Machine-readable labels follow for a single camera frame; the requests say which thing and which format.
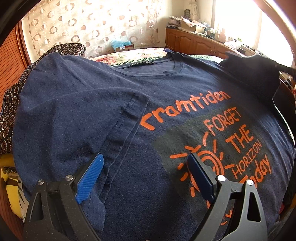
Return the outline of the navy blue printed t-shirt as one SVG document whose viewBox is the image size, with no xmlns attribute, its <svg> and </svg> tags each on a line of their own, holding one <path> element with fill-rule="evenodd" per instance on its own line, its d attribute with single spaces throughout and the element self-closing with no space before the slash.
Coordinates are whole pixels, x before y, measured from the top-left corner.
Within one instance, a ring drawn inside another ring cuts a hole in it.
<svg viewBox="0 0 296 241">
<path fill-rule="evenodd" d="M 187 168 L 195 153 L 230 181 L 252 180 L 272 228 L 295 159 L 273 102 L 279 85 L 261 56 L 216 63 L 169 52 L 111 67 L 51 53 L 28 75 L 16 111 L 25 197 L 99 152 L 104 165 L 81 206 L 102 240 L 188 240 L 209 206 Z"/>
</svg>

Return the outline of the yellow pillow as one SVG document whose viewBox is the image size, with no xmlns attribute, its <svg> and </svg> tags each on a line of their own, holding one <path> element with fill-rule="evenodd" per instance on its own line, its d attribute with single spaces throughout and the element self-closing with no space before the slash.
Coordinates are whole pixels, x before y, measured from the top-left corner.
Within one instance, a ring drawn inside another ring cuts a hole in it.
<svg viewBox="0 0 296 241">
<path fill-rule="evenodd" d="M 29 202 L 23 192 L 23 182 L 17 173 L 13 154 L 1 156 L 1 178 L 4 180 L 4 190 L 12 212 L 25 221 Z"/>
</svg>

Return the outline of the dark circle-patterned folded cloth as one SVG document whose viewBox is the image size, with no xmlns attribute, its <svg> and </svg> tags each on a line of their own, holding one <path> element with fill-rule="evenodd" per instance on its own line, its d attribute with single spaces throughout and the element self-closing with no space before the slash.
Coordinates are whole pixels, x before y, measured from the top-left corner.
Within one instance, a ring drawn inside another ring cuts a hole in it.
<svg viewBox="0 0 296 241">
<path fill-rule="evenodd" d="M 38 60 L 29 65 L 22 73 L 19 81 L 6 90 L 2 108 L 1 108 L 1 155 L 13 152 L 13 128 L 16 117 L 16 111 L 20 104 L 20 94 L 25 86 L 29 74 L 39 64 L 39 62 L 51 53 L 58 53 L 59 55 L 74 55 L 82 57 L 86 51 L 86 46 L 81 43 L 66 43 L 52 47 L 44 53 Z"/>
</svg>

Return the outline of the wooden louvered wardrobe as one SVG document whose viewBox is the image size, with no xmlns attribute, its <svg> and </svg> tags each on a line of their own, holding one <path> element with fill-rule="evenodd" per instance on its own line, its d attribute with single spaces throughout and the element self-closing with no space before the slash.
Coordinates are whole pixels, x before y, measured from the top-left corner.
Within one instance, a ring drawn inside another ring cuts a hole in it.
<svg viewBox="0 0 296 241">
<path fill-rule="evenodd" d="M 6 91 L 17 83 L 30 64 L 22 23 L 18 22 L 1 45 L 1 102 Z M 22 240 L 22 235 L 23 221 L 11 209 L 6 178 L 1 173 L 1 240 Z"/>
</svg>

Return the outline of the floral bed blanket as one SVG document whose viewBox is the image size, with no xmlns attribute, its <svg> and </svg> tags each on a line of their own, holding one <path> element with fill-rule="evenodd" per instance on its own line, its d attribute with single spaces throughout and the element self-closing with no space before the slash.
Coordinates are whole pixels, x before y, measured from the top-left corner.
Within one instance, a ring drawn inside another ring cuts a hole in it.
<svg viewBox="0 0 296 241">
<path fill-rule="evenodd" d="M 133 64 L 142 64 L 148 62 L 154 62 L 165 58 L 168 53 L 177 53 L 168 48 L 144 48 L 135 49 L 130 51 L 122 51 L 116 53 L 110 53 L 105 55 L 100 55 L 97 57 L 85 57 L 85 60 L 100 62 L 107 64 L 111 67 L 121 67 L 130 66 Z M 213 55 L 196 55 L 196 54 L 184 54 L 180 53 L 182 56 L 189 56 L 194 59 L 209 60 L 216 63 L 221 63 L 224 59 L 216 57 Z"/>
</svg>

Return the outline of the pink figurine on sideboard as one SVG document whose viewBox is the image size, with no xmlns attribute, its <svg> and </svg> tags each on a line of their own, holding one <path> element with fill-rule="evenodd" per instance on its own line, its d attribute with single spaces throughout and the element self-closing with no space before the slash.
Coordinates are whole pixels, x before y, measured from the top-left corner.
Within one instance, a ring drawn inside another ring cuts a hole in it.
<svg viewBox="0 0 296 241">
<path fill-rule="evenodd" d="M 225 43 L 227 42 L 227 36 L 226 36 L 226 33 L 225 33 L 225 29 L 222 29 L 219 36 L 218 36 L 218 41 L 221 42 L 221 43 Z"/>
</svg>

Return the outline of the cardboard box with blue tissue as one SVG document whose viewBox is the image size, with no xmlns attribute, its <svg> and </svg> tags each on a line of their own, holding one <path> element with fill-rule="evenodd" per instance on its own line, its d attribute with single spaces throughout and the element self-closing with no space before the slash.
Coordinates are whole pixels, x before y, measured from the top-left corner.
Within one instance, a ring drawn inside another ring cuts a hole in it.
<svg viewBox="0 0 296 241">
<path fill-rule="evenodd" d="M 131 41 L 112 41 L 111 46 L 114 52 L 134 50 L 134 44 Z"/>
</svg>

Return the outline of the long wooden sideboard cabinet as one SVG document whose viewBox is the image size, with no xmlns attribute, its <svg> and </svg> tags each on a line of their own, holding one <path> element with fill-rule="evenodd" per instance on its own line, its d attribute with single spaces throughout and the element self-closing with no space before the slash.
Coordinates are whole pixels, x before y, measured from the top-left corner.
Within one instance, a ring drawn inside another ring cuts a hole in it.
<svg viewBox="0 0 296 241">
<path fill-rule="evenodd" d="M 240 52 L 210 38 L 170 28 L 166 28 L 166 48 L 188 55 L 211 55 L 222 59 L 227 58 L 227 52 L 245 57 Z"/>
</svg>

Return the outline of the circle-patterned sheer curtain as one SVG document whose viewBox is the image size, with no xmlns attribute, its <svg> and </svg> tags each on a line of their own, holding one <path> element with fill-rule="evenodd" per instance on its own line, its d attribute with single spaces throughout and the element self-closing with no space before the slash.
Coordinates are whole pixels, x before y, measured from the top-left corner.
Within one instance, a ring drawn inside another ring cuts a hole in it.
<svg viewBox="0 0 296 241">
<path fill-rule="evenodd" d="M 112 43 L 156 47 L 164 1 L 40 1 L 22 18 L 29 56 L 56 45 L 81 43 L 86 57 L 114 52 Z"/>
</svg>

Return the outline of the open cardboard box on sideboard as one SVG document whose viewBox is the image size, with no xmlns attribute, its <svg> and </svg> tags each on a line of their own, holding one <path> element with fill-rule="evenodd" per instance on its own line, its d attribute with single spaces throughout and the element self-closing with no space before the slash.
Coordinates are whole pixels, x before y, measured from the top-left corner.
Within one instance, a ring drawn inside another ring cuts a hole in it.
<svg viewBox="0 0 296 241">
<path fill-rule="evenodd" d="M 181 28 L 190 32 L 204 33 L 206 26 L 196 20 L 181 17 Z"/>
</svg>

